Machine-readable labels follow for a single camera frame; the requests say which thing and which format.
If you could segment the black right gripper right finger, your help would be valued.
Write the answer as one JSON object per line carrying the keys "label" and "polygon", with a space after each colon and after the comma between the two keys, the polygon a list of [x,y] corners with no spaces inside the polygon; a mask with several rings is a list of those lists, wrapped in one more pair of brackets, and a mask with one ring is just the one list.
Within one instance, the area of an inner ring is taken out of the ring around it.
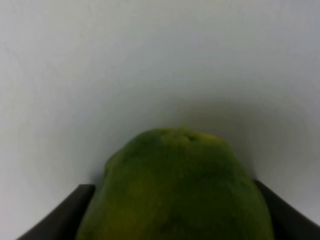
{"label": "black right gripper right finger", "polygon": [[318,240],[320,226],[305,217],[262,182],[256,180],[271,214],[276,240]]}

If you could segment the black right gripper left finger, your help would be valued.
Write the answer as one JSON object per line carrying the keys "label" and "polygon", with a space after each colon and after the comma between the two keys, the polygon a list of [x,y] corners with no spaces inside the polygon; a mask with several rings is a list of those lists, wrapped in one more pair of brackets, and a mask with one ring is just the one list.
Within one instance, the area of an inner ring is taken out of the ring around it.
{"label": "black right gripper left finger", "polygon": [[20,240],[74,240],[96,192],[93,184],[79,185],[57,208],[22,235]]}

